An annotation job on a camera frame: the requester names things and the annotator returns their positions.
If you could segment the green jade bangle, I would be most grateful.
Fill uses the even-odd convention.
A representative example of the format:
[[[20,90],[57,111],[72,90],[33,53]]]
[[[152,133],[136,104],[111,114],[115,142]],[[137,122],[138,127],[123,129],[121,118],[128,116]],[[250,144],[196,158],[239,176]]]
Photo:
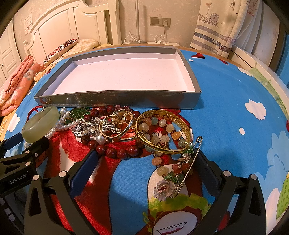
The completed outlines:
[[[28,143],[34,143],[46,135],[59,119],[59,112],[55,106],[47,106],[35,114],[23,126],[21,134]]]

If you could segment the green gold pendant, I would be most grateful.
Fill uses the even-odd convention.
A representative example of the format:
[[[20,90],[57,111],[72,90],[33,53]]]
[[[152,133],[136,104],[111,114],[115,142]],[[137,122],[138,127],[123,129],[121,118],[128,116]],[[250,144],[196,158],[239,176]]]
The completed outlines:
[[[84,115],[90,114],[90,109],[86,107],[77,107],[70,110],[69,119],[77,120],[79,118],[84,118]]]

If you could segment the flower pin brooch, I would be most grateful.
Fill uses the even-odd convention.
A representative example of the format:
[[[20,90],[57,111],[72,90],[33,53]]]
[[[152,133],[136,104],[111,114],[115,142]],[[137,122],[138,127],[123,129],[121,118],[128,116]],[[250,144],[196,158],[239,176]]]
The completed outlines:
[[[179,194],[199,153],[202,140],[203,138],[199,136],[195,143],[190,143],[189,148],[182,153],[177,163],[172,165],[172,170],[165,166],[157,168],[157,175],[163,179],[153,189],[154,198],[166,201],[167,198],[174,198]]]

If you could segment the silver pearl brooch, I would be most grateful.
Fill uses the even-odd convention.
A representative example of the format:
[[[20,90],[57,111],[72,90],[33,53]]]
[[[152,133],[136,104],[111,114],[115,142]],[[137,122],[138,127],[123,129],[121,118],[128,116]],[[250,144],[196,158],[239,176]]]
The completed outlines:
[[[98,144],[105,144],[107,139],[100,133],[99,125],[102,120],[98,117],[94,118],[92,121],[84,121],[74,128],[72,128],[72,133],[79,138],[88,135],[89,137],[94,137]],[[115,125],[107,120],[102,122],[101,131],[106,134],[107,131],[111,131],[114,134],[121,132],[121,129],[117,128]]]

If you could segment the gold engraved bangle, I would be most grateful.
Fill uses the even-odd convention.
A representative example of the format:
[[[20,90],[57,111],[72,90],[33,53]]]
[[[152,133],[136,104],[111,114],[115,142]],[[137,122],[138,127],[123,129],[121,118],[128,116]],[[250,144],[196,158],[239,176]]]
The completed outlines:
[[[176,155],[189,148],[193,131],[178,114],[168,110],[148,110],[136,120],[135,138],[147,152]]]

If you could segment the pink folded quilt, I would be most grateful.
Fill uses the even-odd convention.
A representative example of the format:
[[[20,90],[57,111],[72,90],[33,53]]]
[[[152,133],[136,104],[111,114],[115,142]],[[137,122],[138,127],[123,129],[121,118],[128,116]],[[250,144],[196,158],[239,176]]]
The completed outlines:
[[[34,81],[40,64],[34,63],[32,56],[27,56],[14,70],[1,87],[1,117],[18,108]]]

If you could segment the white wardrobe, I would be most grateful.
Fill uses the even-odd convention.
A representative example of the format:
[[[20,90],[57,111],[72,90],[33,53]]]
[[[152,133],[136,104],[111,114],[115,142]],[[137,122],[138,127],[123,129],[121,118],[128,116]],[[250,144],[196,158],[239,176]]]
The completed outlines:
[[[9,78],[17,66],[21,63],[21,58],[15,42],[13,20],[10,21],[0,38],[0,85]]]

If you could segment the blue cartoon tablecloth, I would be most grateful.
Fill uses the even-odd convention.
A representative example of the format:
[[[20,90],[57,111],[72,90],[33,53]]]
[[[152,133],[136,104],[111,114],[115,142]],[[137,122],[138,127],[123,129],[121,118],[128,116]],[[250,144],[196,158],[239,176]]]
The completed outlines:
[[[98,234],[192,234],[215,197],[209,194],[198,171],[192,167],[176,197],[166,201],[154,198],[153,189],[163,179],[157,175],[157,168],[165,166],[172,170],[182,153],[147,152],[135,138],[135,123],[140,114],[148,110],[168,110],[190,125],[192,143],[199,136],[203,138],[199,151],[222,171],[243,178],[251,174],[257,176],[266,208],[266,234],[275,231],[288,215],[286,110],[281,107],[280,99],[266,89],[268,82],[255,74],[212,56],[180,51],[201,88],[194,108],[81,106],[89,108],[90,114],[70,120],[70,110],[77,107],[58,107],[35,100],[45,83],[43,76],[18,107],[6,139],[21,133],[27,121],[45,107],[55,106],[59,119],[43,136],[49,139],[49,147],[36,160],[36,174],[43,179],[55,177],[63,170],[69,171],[91,150],[96,151],[100,156],[98,164],[81,194],[74,199]],[[133,137],[132,140],[107,139],[105,144],[98,144],[94,137],[79,138],[72,133],[76,125],[96,117],[102,120],[119,109],[128,110],[134,116],[132,127],[123,136]],[[32,144],[23,139],[10,150],[1,152],[1,159],[20,155]],[[1,234],[25,234],[30,184],[1,196]],[[227,227],[238,197],[233,195],[216,231]],[[52,194],[50,198],[58,223],[72,232],[57,196]]]

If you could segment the embroidered patterned pillow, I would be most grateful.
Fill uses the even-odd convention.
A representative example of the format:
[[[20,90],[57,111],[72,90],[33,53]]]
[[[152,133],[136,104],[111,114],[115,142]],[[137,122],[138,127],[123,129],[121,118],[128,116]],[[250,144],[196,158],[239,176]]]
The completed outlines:
[[[78,43],[77,39],[67,40],[59,47],[57,47],[54,51],[52,51],[50,54],[47,55],[47,57],[43,61],[43,65],[48,66],[57,58],[59,58],[61,55],[63,55],[65,52],[67,52],[69,49],[71,49],[73,46],[75,46],[77,43]]]

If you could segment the yellow quilted pillow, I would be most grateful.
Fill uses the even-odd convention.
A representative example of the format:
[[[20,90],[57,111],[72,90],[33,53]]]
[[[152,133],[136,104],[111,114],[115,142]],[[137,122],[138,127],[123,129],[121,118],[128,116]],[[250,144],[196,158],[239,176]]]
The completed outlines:
[[[81,39],[71,49],[63,53],[61,56],[58,56],[57,59],[53,61],[51,64],[49,64],[43,71],[38,72],[34,77],[34,81],[35,82],[39,81],[46,73],[48,73],[52,68],[54,68],[59,61],[63,60],[65,57],[75,53],[91,50],[93,48],[98,47],[99,45],[100,45],[99,42],[94,39]]]

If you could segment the white wooden headboard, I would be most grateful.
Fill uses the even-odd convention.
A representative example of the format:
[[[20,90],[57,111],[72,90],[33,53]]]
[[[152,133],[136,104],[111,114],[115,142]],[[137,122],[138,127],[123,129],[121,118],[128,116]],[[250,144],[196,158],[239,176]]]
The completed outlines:
[[[48,9],[29,30],[30,43],[24,42],[26,55],[41,63],[60,44],[69,39],[95,39],[108,44],[107,26],[110,25],[112,44],[122,43],[119,3],[108,1],[88,6],[85,1],[62,1]]]

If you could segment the white nightstand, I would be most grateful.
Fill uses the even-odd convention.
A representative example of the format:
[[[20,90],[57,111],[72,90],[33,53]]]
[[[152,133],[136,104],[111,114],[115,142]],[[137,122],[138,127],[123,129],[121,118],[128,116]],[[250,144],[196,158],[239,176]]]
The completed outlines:
[[[164,41],[150,41],[150,42],[139,42],[139,41],[132,41],[132,42],[124,42],[123,44],[148,44],[148,45],[165,45],[165,46],[181,46],[179,43],[170,43]]]

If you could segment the grey shallow cardboard tray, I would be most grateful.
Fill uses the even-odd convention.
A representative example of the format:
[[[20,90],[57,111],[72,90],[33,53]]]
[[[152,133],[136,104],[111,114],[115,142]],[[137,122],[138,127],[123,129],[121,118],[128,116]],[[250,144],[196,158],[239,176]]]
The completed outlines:
[[[60,61],[35,95],[58,107],[121,105],[192,109],[201,88],[181,51],[170,46],[127,46]]]

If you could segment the white desk lamp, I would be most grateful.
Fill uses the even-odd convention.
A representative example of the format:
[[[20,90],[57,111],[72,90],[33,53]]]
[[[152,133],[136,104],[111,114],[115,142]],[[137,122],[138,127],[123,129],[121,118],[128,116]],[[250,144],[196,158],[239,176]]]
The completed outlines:
[[[139,23],[139,1],[135,0],[135,18],[136,18],[136,36],[137,42],[140,43],[140,23]]]

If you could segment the boat print curtain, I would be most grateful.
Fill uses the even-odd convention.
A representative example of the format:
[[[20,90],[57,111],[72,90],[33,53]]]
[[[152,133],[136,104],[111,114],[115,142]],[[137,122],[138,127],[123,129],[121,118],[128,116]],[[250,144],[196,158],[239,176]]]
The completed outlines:
[[[259,0],[201,2],[191,47],[227,58],[232,45],[252,52],[261,22]]]

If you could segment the wall power outlet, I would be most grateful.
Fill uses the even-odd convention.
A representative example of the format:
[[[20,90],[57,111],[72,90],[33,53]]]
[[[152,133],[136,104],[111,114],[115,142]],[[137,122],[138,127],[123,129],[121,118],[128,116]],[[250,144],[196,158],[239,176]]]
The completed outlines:
[[[150,26],[171,26],[170,18],[162,18],[162,17],[150,17]]]

